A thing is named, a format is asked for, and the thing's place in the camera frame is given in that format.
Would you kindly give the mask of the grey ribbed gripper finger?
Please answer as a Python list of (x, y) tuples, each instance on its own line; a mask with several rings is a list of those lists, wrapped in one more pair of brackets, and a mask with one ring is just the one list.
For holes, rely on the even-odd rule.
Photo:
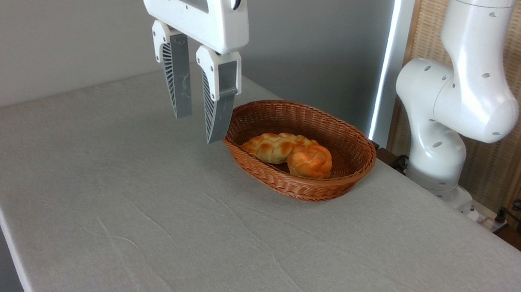
[(188, 36), (171, 29), (165, 22), (152, 25), (155, 59), (162, 65), (176, 118), (192, 114), (192, 90)]
[(218, 54), (200, 46), (196, 59), (202, 70), (203, 105), (207, 143), (225, 138), (234, 108), (234, 98), (241, 93), (242, 58), (239, 52)]

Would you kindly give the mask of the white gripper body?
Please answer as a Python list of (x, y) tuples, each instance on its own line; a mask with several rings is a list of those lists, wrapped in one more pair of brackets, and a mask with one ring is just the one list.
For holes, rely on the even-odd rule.
[(143, 0), (146, 11), (169, 27), (220, 54), (239, 51), (249, 42), (247, 0)]

